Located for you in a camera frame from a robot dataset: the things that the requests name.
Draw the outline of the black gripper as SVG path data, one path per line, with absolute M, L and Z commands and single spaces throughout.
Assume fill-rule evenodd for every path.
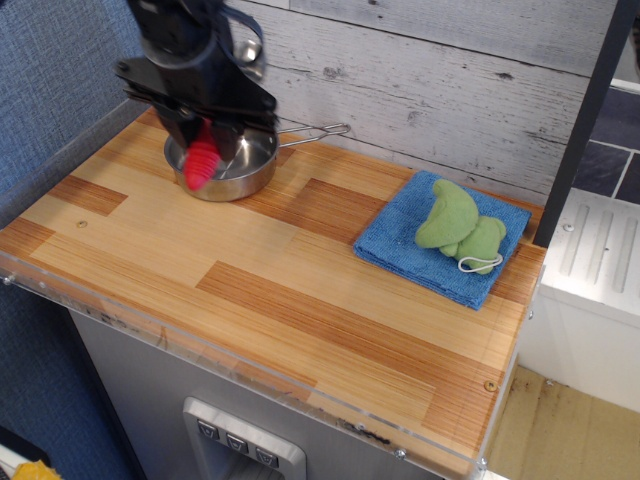
M 234 56 L 229 37 L 141 39 L 143 55 L 119 60 L 115 74 L 125 92 L 154 106 L 161 124 L 184 150 L 196 139 L 201 119 L 212 122 L 212 137 L 222 161 L 237 154 L 246 128 L 273 130 L 277 101 Z

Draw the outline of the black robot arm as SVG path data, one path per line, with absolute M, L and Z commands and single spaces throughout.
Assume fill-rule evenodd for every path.
M 276 99 L 260 84 L 264 37 L 251 16 L 223 1 L 131 1 L 142 56 L 118 62 L 127 95 L 152 105 L 188 148 L 208 126 L 223 161 L 247 129 L 272 132 Z

